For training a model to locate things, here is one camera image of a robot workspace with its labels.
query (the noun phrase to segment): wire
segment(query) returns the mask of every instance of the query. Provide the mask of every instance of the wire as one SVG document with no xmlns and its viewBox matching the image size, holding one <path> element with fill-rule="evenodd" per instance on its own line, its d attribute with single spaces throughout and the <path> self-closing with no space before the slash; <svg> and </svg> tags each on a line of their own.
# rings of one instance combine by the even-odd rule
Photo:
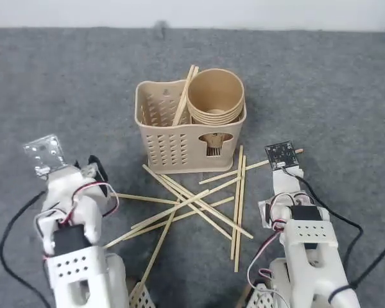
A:
<svg viewBox="0 0 385 308">
<path fill-rule="evenodd" d="M 43 231 L 41 230 L 40 228 L 40 225 L 39 225 L 39 218 L 41 216 L 43 216 L 44 214 L 48 214 L 46 217 L 49 217 L 51 215 L 53 215 L 55 212 L 60 212 L 64 215 L 64 219 L 67 217 L 67 213 L 65 211 L 63 211 L 62 209 L 58 209 L 58 208 L 55 208 L 57 205 L 59 204 L 59 202 L 57 202 L 56 204 L 54 204 L 50 209 L 48 210 L 45 210 L 41 213 L 38 213 L 35 217 L 34 217 L 34 228 L 38 234 L 38 236 L 42 239 L 44 237 L 44 234 L 43 234 Z"/>
<path fill-rule="evenodd" d="M 44 297 L 44 295 L 39 291 L 37 290 L 35 287 L 33 287 L 31 284 L 29 284 L 27 281 L 25 281 L 23 278 L 21 278 L 20 276 L 18 276 L 16 273 L 14 273 L 14 271 L 9 268 L 9 266 L 7 265 L 7 262 L 4 258 L 4 244 L 6 243 L 6 240 L 7 240 L 7 237 L 9 236 L 10 234 L 10 231 L 12 230 L 12 227 L 14 225 L 14 223 L 17 221 L 17 219 L 22 216 L 22 214 L 29 208 L 31 207 L 34 203 L 37 202 L 37 200 L 43 195 L 45 194 L 46 191 L 42 191 L 40 192 L 38 195 L 36 195 L 35 197 L 33 197 L 29 202 L 27 202 L 17 213 L 16 215 L 10 220 L 10 222 L 7 224 L 4 232 L 3 232 L 3 236 L 0 240 L 0 263 L 1 265 L 3 266 L 4 270 L 7 272 L 7 274 L 9 274 L 11 277 L 13 277 L 15 280 L 17 280 L 20 284 L 22 284 L 24 287 L 27 287 L 30 291 L 32 291 L 34 294 L 36 294 L 36 296 L 42 301 L 44 307 L 46 308 L 51 308 L 49 302 L 46 300 L 46 298 Z"/>
<path fill-rule="evenodd" d="M 295 205 L 295 200 L 294 198 L 291 196 L 291 194 L 288 194 L 287 192 L 282 192 L 280 194 L 276 194 L 274 197 L 272 197 L 271 199 L 271 206 L 269 207 L 269 216 L 271 218 L 271 220 L 274 220 L 272 218 L 272 208 L 274 207 L 275 203 L 277 202 L 278 198 L 281 197 L 281 196 L 287 196 L 291 199 L 291 201 L 293 202 L 293 205 Z"/>
<path fill-rule="evenodd" d="M 281 230 L 277 230 L 275 231 L 275 233 L 273 233 L 271 236 L 269 236 L 267 238 L 267 240 L 265 240 L 265 242 L 261 245 L 261 247 L 259 248 L 259 251 L 257 252 L 257 254 L 255 255 L 254 259 L 252 260 L 252 262 L 250 263 L 248 269 L 246 270 L 246 279 L 248 281 L 248 283 L 250 284 L 250 286 L 254 289 L 254 290 L 257 290 L 258 292 L 260 293 L 273 293 L 275 295 L 277 295 L 279 298 L 281 298 L 281 300 L 285 303 L 285 305 L 287 306 L 287 308 L 289 308 L 289 305 L 288 303 L 285 301 L 285 298 L 281 295 L 281 293 L 279 293 L 278 291 L 276 290 L 272 290 L 272 289 L 260 289 L 258 287 L 256 287 L 255 285 L 253 285 L 253 283 L 251 282 L 250 280 L 250 271 L 251 271 L 251 268 L 252 266 L 254 265 L 255 261 L 257 261 L 259 259 L 259 257 L 262 255 L 262 253 L 264 252 L 264 250 L 268 247 L 269 244 L 271 244 L 277 237 L 278 235 L 281 233 L 282 231 Z"/>
<path fill-rule="evenodd" d="M 301 178 L 300 176 L 297 176 L 297 175 L 293 175 L 291 173 L 289 173 L 285 168 L 282 168 L 283 172 L 285 172 L 287 175 L 289 176 L 293 176 L 295 177 L 298 181 L 302 182 L 305 184 L 305 186 L 307 186 L 309 192 L 312 194 L 312 196 L 314 197 L 314 199 L 320 204 L 322 205 L 323 208 L 325 208 L 329 213 L 331 213 L 333 216 L 337 217 L 338 219 L 344 221 L 345 223 L 348 223 L 349 225 L 355 227 L 356 229 L 358 229 L 359 233 L 355 236 L 355 238 L 351 241 L 351 243 L 348 245 L 348 248 L 346 249 L 346 252 L 345 252 L 345 256 L 343 258 L 343 266 L 344 266 L 344 270 L 345 270 L 345 273 L 348 272 L 348 262 L 349 262 L 349 258 L 350 258 L 350 255 L 352 253 L 352 250 L 354 249 L 354 246 L 355 244 L 358 242 L 358 240 L 362 237 L 362 235 L 364 234 L 364 230 L 363 228 L 358 225 L 357 223 L 354 223 L 353 221 L 350 221 L 349 219 L 339 215 L 337 212 L 334 212 L 333 210 L 331 210 L 317 195 L 316 193 L 314 192 L 314 189 L 311 187 L 311 185 L 307 182 L 307 180 L 304 180 L 303 178 Z"/>
<path fill-rule="evenodd" d="M 87 183 L 87 184 L 85 184 L 85 185 L 80 186 L 79 188 L 77 188 L 77 189 L 73 192 L 73 194 L 71 195 L 71 210 L 67 213 L 67 217 L 61 222 L 61 224 L 62 224 L 62 225 L 66 224 L 67 221 L 69 221 L 69 220 L 71 219 L 71 217 L 73 216 L 73 212 L 74 212 L 74 210 L 75 210 L 75 208 L 76 208 L 76 206 L 77 206 L 77 203 L 76 203 L 76 200 L 74 199 L 74 197 L 75 197 L 78 193 L 80 193 L 80 192 L 82 192 L 82 191 L 84 191 L 84 190 L 86 190 L 86 189 L 88 189 L 88 188 L 95 187 L 95 186 L 102 186 L 102 185 L 107 186 L 107 187 L 111 190 L 111 192 L 114 193 L 114 196 L 115 196 L 115 198 L 116 198 L 116 199 L 115 199 L 115 200 L 116 200 L 116 203 L 115 203 L 114 207 L 113 207 L 111 210 L 108 210 L 106 213 L 104 213 L 104 214 L 103 214 L 103 217 L 105 217 L 105 216 L 107 216 L 107 215 L 109 215 L 109 214 L 115 212 L 115 211 L 118 209 L 119 205 L 120 205 L 120 200 L 119 200 L 119 198 L 118 198 L 118 195 L 117 195 L 116 191 L 115 191 L 114 188 L 111 186 L 111 184 L 109 184 L 109 183 L 107 183 L 107 182 L 92 182 L 92 183 Z"/>
<path fill-rule="evenodd" d="M 332 292 L 331 295 L 328 297 L 328 302 L 331 303 L 334 297 L 342 291 L 345 291 L 347 289 L 356 289 L 359 284 L 377 267 L 377 265 L 383 260 L 383 258 L 385 258 L 385 248 L 358 278 L 356 278 L 350 284 L 343 287 L 339 287 L 334 292 Z"/>
<path fill-rule="evenodd" d="M 277 223 L 282 223 L 282 224 L 284 224 L 284 226 L 278 227 L 278 226 L 277 226 Z M 272 230 L 274 230 L 274 231 L 277 231 L 277 230 L 283 230 L 286 223 L 287 223 L 287 222 L 286 222 L 285 220 L 283 220 L 283 219 L 276 219 L 276 220 L 274 220 L 274 221 L 272 222 Z"/>
<path fill-rule="evenodd" d="M 258 270 L 258 275 L 260 275 L 261 277 L 267 278 L 268 280 L 271 280 L 272 271 L 268 268 L 260 268 Z"/>
<path fill-rule="evenodd" d="M 306 192 L 298 192 L 294 195 L 294 198 L 298 197 L 298 196 L 307 196 L 309 198 L 309 201 L 312 203 L 312 204 L 315 204 L 315 200 L 313 197 L 309 196 Z"/>
</svg>

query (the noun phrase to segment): circuit board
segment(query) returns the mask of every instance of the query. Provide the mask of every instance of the circuit board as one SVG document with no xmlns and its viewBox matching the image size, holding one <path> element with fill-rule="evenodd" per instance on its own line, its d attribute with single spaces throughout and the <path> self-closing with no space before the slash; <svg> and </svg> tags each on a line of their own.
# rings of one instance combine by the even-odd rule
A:
<svg viewBox="0 0 385 308">
<path fill-rule="evenodd" d="M 295 150 L 291 141 L 272 144 L 265 147 L 269 163 L 273 171 L 298 165 Z"/>
</svg>

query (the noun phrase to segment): black cable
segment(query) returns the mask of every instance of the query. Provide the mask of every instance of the black cable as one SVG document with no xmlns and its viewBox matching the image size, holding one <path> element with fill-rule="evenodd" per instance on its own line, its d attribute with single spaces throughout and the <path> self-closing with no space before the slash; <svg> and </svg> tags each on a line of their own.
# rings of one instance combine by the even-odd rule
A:
<svg viewBox="0 0 385 308">
<path fill-rule="evenodd" d="M 44 297 L 44 295 L 39 291 L 37 290 L 35 287 L 33 287 L 31 284 L 29 284 L 28 282 L 26 282 L 23 278 L 21 278 L 20 276 L 18 276 L 16 273 L 14 273 L 12 271 L 12 269 L 10 269 L 7 265 L 7 262 L 6 260 L 4 259 L 4 244 L 7 240 L 7 237 L 8 235 L 10 234 L 10 231 L 14 225 L 14 223 L 16 222 L 16 220 L 30 207 L 32 206 L 34 203 L 37 202 L 37 200 L 43 195 L 45 194 L 46 191 L 42 191 L 40 192 L 38 195 L 36 195 L 33 199 L 31 199 L 27 204 L 25 204 L 17 213 L 16 215 L 12 218 L 12 220 L 10 220 L 10 222 L 7 224 L 6 226 L 6 229 L 4 230 L 4 233 L 3 233 L 3 236 L 1 238 L 1 241 L 0 241 L 0 263 L 1 265 L 3 265 L 3 268 L 4 270 L 7 272 L 7 274 L 9 274 L 11 277 L 13 277 L 15 280 L 17 280 L 18 282 L 20 282 L 22 285 L 24 285 L 25 287 L 27 287 L 29 290 L 31 290 L 33 293 L 35 293 L 37 295 L 37 297 L 42 301 L 42 303 L 44 304 L 44 307 L 46 308 L 51 308 L 49 302 L 46 300 L 46 298 Z"/>
<path fill-rule="evenodd" d="M 351 282 L 347 286 L 339 287 L 334 292 L 331 293 L 331 295 L 328 297 L 328 303 L 331 304 L 331 301 L 334 299 L 334 297 L 347 289 L 356 289 L 359 284 L 375 269 L 375 267 L 380 263 L 380 261 L 385 258 L 385 249 L 376 257 L 376 259 L 367 267 L 366 270 L 359 276 L 357 279 L 355 279 L 353 282 Z"/>
<path fill-rule="evenodd" d="M 355 227 L 356 229 L 358 229 L 359 233 L 355 236 L 355 238 L 351 241 L 351 243 L 348 245 L 348 248 L 346 249 L 346 252 L 345 252 L 345 256 L 343 258 L 343 266 L 344 266 L 344 270 L 345 270 L 345 273 L 348 272 L 348 262 L 349 262 L 349 258 L 350 258 L 350 255 L 352 253 L 352 250 L 354 249 L 354 246 L 355 244 L 358 242 L 358 240 L 361 238 L 361 236 L 364 234 L 364 230 L 363 228 L 358 225 L 357 223 L 354 223 L 353 221 L 350 221 L 349 219 L 339 215 L 337 212 L 334 212 L 333 210 L 331 210 L 328 205 L 326 205 L 317 195 L 316 193 L 314 192 L 314 189 L 311 187 L 311 185 L 307 182 L 307 180 L 304 180 L 303 178 L 301 178 L 300 176 L 297 176 L 297 175 L 292 175 L 291 173 L 289 173 L 287 170 L 285 170 L 284 168 L 282 168 L 283 172 L 285 172 L 287 175 L 289 176 L 293 176 L 295 177 L 298 181 L 302 182 L 305 184 L 305 186 L 307 186 L 309 192 L 312 194 L 312 196 L 314 197 L 314 199 L 320 204 L 322 205 L 323 208 L 325 208 L 330 214 L 332 214 L 333 216 L 337 217 L 338 219 L 344 221 L 345 223 L 348 223 L 349 225 Z"/>
</svg>

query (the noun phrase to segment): cup rim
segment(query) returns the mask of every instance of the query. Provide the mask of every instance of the cup rim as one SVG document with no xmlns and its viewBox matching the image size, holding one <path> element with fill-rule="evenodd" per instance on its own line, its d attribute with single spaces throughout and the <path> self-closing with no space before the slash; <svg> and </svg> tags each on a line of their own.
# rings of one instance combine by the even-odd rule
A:
<svg viewBox="0 0 385 308">
<path fill-rule="evenodd" d="M 239 108 L 239 105 L 242 105 L 242 104 L 244 103 L 244 97 L 245 97 L 245 89 L 244 89 L 244 84 L 243 84 L 242 80 L 238 77 L 238 75 L 236 75 L 235 73 L 233 73 L 232 71 L 229 71 L 229 70 L 227 70 L 227 69 L 213 68 L 213 69 L 206 69 L 206 70 L 204 70 L 204 71 L 199 72 L 199 73 L 198 73 L 198 74 L 197 74 L 197 75 L 196 75 L 196 76 L 189 82 L 189 84 L 188 84 L 188 86 L 187 86 L 187 107 L 188 107 L 188 108 L 191 107 L 194 111 L 197 111 L 197 113 L 203 114 L 204 116 L 212 117 L 212 116 L 214 115 L 214 114 L 211 114 L 211 113 L 209 113 L 209 112 L 205 112 L 205 111 L 202 111 L 202 110 L 196 108 L 196 107 L 190 102 L 190 97 L 189 97 L 189 87 L 190 87 L 191 83 L 194 81 L 194 79 L 196 79 L 197 77 L 199 77 L 199 75 L 205 74 L 205 73 L 207 73 L 207 72 L 209 72 L 209 71 L 222 71 L 222 72 L 224 72 L 224 73 L 227 73 L 227 74 L 229 74 L 229 75 L 232 75 L 232 76 L 239 82 L 239 84 L 240 84 L 240 86 L 241 86 L 241 97 L 239 98 L 238 103 L 237 103 L 234 107 L 232 107 L 232 108 L 230 108 L 230 109 L 228 109 L 228 110 L 224 110 L 224 111 L 223 111 L 222 113 L 220 113 L 220 114 L 216 114 L 216 115 L 217 115 L 217 118 L 222 117 L 222 116 L 226 116 L 226 115 L 228 115 L 229 113 L 233 112 L 235 108 Z"/>
</svg>

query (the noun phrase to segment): carpet floor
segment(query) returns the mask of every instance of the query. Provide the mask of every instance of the carpet floor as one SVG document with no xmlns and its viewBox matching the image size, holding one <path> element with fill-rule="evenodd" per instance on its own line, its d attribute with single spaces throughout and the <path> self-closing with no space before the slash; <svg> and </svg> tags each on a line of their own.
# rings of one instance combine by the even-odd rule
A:
<svg viewBox="0 0 385 308">
<path fill-rule="evenodd" d="M 97 155 L 118 192 L 172 196 L 141 167 L 146 154 L 133 119 L 134 91 L 144 80 L 183 78 L 190 64 L 237 73 L 246 88 L 248 118 L 239 143 L 248 163 L 266 158 L 264 146 L 292 140 L 316 192 L 334 210 L 360 223 L 365 235 L 353 252 L 354 278 L 385 247 L 385 35 L 374 33 L 222 30 L 0 30 L 0 237 L 12 216 L 44 182 L 35 177 L 22 144 L 59 136 L 69 162 Z M 174 176 L 198 192 L 208 174 Z M 214 187 L 217 183 L 204 185 Z M 268 166 L 248 172 L 239 273 L 230 242 L 194 216 L 171 226 L 147 287 L 159 307 L 233 307 L 248 266 L 270 234 L 257 202 L 272 194 Z M 208 202 L 233 196 L 235 187 Z M 219 210 L 232 217 L 233 203 Z M 123 201 L 106 218 L 102 242 L 166 205 Z M 54 305 L 41 271 L 33 230 L 36 204 L 15 224 L 6 259 Z M 343 255 L 355 230 L 332 219 Z M 112 248 L 127 274 L 141 277 L 161 230 Z M 274 243 L 258 265 L 284 255 Z M 385 260 L 359 286 L 361 307 L 385 308 Z M 0 266 L 0 307 L 42 307 Z"/>
</svg>

